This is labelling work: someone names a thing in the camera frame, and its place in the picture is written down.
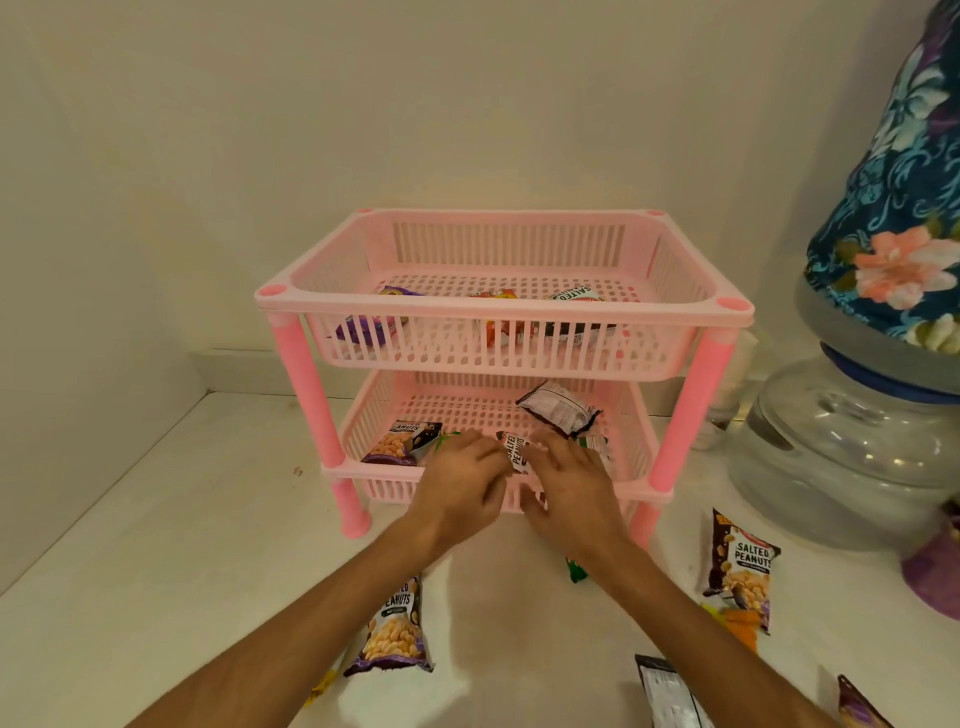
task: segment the two-tier storage rack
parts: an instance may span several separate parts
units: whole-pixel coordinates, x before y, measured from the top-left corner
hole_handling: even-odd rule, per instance
[[[377,295],[385,285],[423,295]],[[604,301],[547,300],[580,285]],[[469,297],[503,288],[519,298]],[[610,440],[614,489],[644,546],[672,497],[737,331],[754,315],[658,210],[361,209],[262,286],[256,302],[273,328],[350,538],[371,522],[356,487],[373,499],[409,503],[423,473],[361,462],[394,420],[526,435],[540,424],[515,402],[550,378],[604,410],[591,432]],[[339,433],[301,317],[325,361],[371,370]],[[363,320],[382,325],[382,340],[363,334]],[[492,346],[488,321],[505,329]],[[351,326],[358,335],[348,335]],[[546,335],[563,330],[589,334],[582,341]],[[695,342],[658,444],[637,383],[676,376]],[[541,490],[535,477],[515,475],[504,510],[519,510],[520,482]]]

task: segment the white countertop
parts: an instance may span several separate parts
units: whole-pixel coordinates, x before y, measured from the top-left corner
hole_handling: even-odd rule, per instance
[[[349,402],[334,404],[342,417]],[[783,548],[760,638],[771,665],[826,707],[843,672],[897,728],[957,724],[960,622],[913,596],[892,555],[783,534],[721,455],[695,452],[653,546],[691,594],[712,507]],[[340,535],[295,400],[209,395],[0,597],[0,725],[123,726],[400,512],[371,510],[371,534]],[[341,679],[294,725],[647,724],[634,654],[656,651],[595,584],[571,584],[520,516],[426,574],[423,627],[433,674]]]

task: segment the hand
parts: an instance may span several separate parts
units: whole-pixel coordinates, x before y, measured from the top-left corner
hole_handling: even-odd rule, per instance
[[[474,429],[430,455],[404,517],[425,537],[425,566],[496,521],[513,471],[504,447]]]
[[[527,446],[521,454],[540,479],[547,508],[523,486],[523,513],[544,539],[591,570],[631,542],[613,482],[595,450],[581,448],[555,432],[538,433],[533,440],[543,449]]]

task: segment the purple object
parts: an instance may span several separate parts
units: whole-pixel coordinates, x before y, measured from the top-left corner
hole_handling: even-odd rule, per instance
[[[400,288],[398,285],[385,285],[383,290],[380,291],[377,296],[422,296],[422,293],[415,293],[414,291],[408,291],[406,288]],[[373,322],[373,333],[371,335],[371,322],[368,321],[366,316],[359,316],[354,319],[352,316],[347,316],[345,323],[347,324],[347,332],[344,333],[344,328],[342,326],[337,327],[337,338],[341,341],[352,341],[354,344],[359,344],[361,339],[363,343],[367,346],[373,346],[373,338],[376,338],[376,343],[381,347],[387,343],[387,336],[393,336],[394,331],[396,331],[396,318],[393,316],[387,317],[386,330],[384,330],[384,324],[378,316],[372,318]],[[406,318],[400,319],[400,324],[406,324]]]
[[[950,519],[960,527],[960,518]],[[960,619],[960,544],[946,527],[902,564],[903,578],[916,595],[951,619]]]

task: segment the floral fabric cover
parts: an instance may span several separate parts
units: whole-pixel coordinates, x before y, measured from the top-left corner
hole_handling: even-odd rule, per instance
[[[960,354],[960,0],[931,12],[804,272],[864,324]]]

